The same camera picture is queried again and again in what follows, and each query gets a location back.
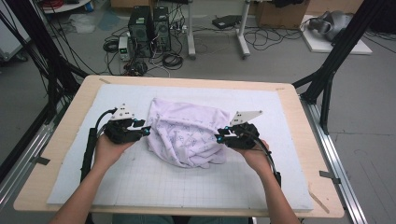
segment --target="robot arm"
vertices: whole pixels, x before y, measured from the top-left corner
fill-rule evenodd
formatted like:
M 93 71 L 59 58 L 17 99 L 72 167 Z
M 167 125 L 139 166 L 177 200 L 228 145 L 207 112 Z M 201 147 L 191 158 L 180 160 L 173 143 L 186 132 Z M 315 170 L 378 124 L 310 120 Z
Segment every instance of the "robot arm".
M 281 186 L 281 175 L 280 172 L 278 172 L 275 168 L 274 160 L 271 156 L 271 151 L 268 150 L 268 148 L 259 138 L 260 134 L 256 126 L 254 126 L 254 124 L 247 123 L 248 120 L 256 118 L 261 113 L 262 111 L 236 112 L 236 115 L 233 117 L 233 121 L 231 122 L 231 124 L 234 125 L 226 126 L 224 129 L 218 129 L 219 134 L 215 134 L 215 136 L 219 144 L 224 144 L 227 147 L 231 148 L 249 150 L 258 145 L 262 149 L 263 153 L 267 156 L 276 181 L 279 186 Z
M 100 120 L 106 115 L 112 114 L 111 119 L 105 124 L 98 132 L 98 126 Z M 82 181 L 85 176 L 90 172 L 92 165 L 92 156 L 96 147 L 96 141 L 102 132 L 115 144 L 122 144 L 128 142 L 136 142 L 143 136 L 150 134 L 150 126 L 143 127 L 140 130 L 128 130 L 130 126 L 141 127 L 145 121 L 143 119 L 138 120 L 134 118 L 134 114 L 125 107 L 125 104 L 119 108 L 107 110 L 99 120 L 96 122 L 94 128 L 90 128 L 88 135 L 87 147 L 84 153 L 84 158 L 81 167 L 81 179 Z

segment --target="person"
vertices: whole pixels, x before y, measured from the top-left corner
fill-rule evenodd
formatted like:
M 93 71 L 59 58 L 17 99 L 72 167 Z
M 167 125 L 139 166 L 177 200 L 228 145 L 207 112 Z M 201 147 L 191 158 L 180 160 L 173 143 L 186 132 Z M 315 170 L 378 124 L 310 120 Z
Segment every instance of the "person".
M 269 148 L 267 143 L 265 141 L 263 142 L 267 148 Z M 85 223 L 87 215 L 91 209 L 93 199 L 96 195 L 96 191 L 98 190 L 106 171 L 120 158 L 122 153 L 133 144 L 134 143 L 116 145 L 112 143 L 105 134 L 102 134 L 98 138 L 96 144 L 94 164 L 91 171 L 49 223 Z M 245 158 L 247 164 L 257 173 L 262 181 L 271 223 L 300 223 L 297 216 L 293 213 L 280 186 L 277 184 L 272 173 L 271 166 L 260 147 L 256 145 L 250 150 L 238 148 L 234 148 L 234 150 L 239 152 Z M 170 217 L 162 216 L 159 217 L 159 219 L 162 219 L 164 222 L 170 221 L 170 223 L 172 223 Z M 198 221 L 199 223 L 207 223 L 205 222 L 205 217 L 194 217 L 194 219 L 201 219 L 201 221 Z

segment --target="gray floor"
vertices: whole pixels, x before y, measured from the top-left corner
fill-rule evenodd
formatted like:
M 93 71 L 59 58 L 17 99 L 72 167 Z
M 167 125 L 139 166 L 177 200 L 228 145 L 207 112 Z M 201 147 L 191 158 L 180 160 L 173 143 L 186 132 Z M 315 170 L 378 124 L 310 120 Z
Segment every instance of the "gray floor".
M 85 13 L 82 9 L 63 13 Z M 127 20 L 116 17 L 106 4 L 91 15 L 96 18 L 93 34 L 70 33 L 68 41 L 77 54 L 94 71 L 106 70 L 104 39 L 125 26 Z M 197 19 L 195 24 L 211 26 L 212 18 Z M 254 19 L 248 23 L 254 25 Z M 363 38 L 372 50 L 370 56 L 350 55 L 338 70 L 332 88 L 329 131 L 369 223 L 395 223 L 396 161 L 395 134 L 396 57 L 395 54 Z M 396 50 L 396 42 L 375 38 L 375 41 Z M 327 53 L 312 53 L 302 38 L 285 39 L 281 44 L 264 51 L 249 46 L 251 56 L 241 59 L 241 51 L 233 34 L 197 33 L 197 59 L 186 58 L 183 67 L 170 71 L 170 77 L 224 79 L 259 82 L 292 83 L 319 69 Z M 187 56 L 186 48 L 181 52 Z M 120 61 L 111 64 L 114 73 L 121 71 Z M 148 77 L 168 77 L 162 69 L 154 69 Z M 10 62 L 0 67 L 2 148 L 0 162 L 15 146 L 19 138 L 46 103 L 46 93 L 39 74 L 32 63 Z M 18 190 L 0 213 L 1 223 L 42 223 L 52 214 L 18 212 L 12 208 Z M 109 216 L 95 215 L 98 223 L 109 223 Z M 259 223 L 269 223 L 260 219 Z M 340 219 L 311 218 L 304 223 L 349 223 Z

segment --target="desktop computer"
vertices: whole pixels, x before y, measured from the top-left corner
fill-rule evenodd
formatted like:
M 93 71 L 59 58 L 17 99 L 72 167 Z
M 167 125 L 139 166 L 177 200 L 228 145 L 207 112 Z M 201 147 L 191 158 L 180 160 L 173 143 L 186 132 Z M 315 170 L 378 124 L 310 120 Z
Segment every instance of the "desktop computer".
M 152 11 L 157 49 L 171 50 L 171 35 L 169 31 L 168 7 L 155 7 Z
M 155 49 L 155 43 L 151 46 L 155 33 L 149 6 L 132 8 L 128 29 L 131 34 L 132 44 L 135 46 L 136 56 L 151 57 L 151 49 Z

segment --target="crumpled cloth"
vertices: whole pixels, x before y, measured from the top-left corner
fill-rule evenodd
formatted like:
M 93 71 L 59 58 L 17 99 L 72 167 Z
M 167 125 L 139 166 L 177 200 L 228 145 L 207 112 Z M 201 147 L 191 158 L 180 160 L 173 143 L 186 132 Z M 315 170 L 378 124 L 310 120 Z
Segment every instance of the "crumpled cloth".
M 214 134 L 228 125 L 229 117 L 228 112 L 214 107 L 154 98 L 148 113 L 148 150 L 185 168 L 224 163 L 226 146 L 218 144 Z

